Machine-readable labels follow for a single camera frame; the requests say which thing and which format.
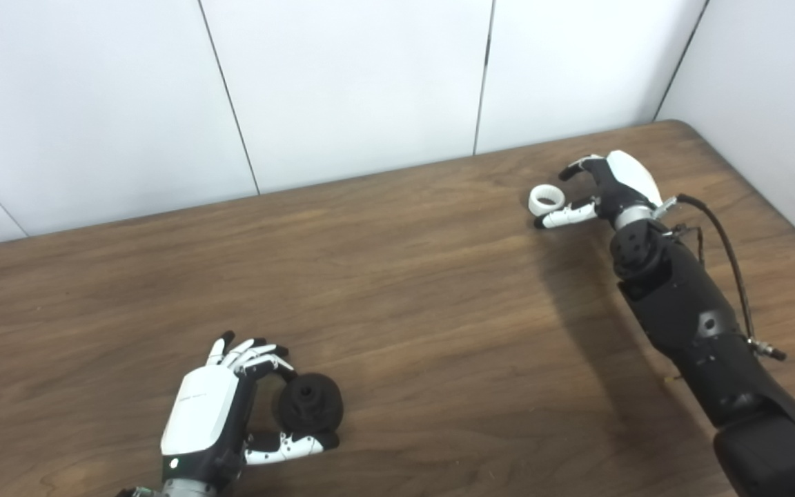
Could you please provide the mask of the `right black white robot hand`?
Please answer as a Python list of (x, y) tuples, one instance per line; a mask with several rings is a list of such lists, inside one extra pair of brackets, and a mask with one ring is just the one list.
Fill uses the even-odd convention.
[(602, 155), (586, 155), (568, 164), (558, 174), (561, 182), (580, 173), (589, 173), (594, 193), (565, 204), (562, 190), (539, 185), (530, 194), (528, 208), (536, 229), (553, 229), (589, 220), (608, 221), (615, 231), (640, 220), (656, 220), (663, 205), (660, 190), (649, 170), (622, 150)]

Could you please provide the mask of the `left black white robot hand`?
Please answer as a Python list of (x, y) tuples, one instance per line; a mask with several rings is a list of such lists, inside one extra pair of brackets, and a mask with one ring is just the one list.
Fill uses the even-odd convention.
[[(286, 347), (225, 331), (202, 366), (184, 375), (161, 437), (158, 496), (222, 496), (243, 469), (319, 455), (340, 445), (340, 387), (316, 372), (300, 374)], [(277, 376), (284, 387), (273, 413), (279, 430), (252, 432), (258, 386)]]

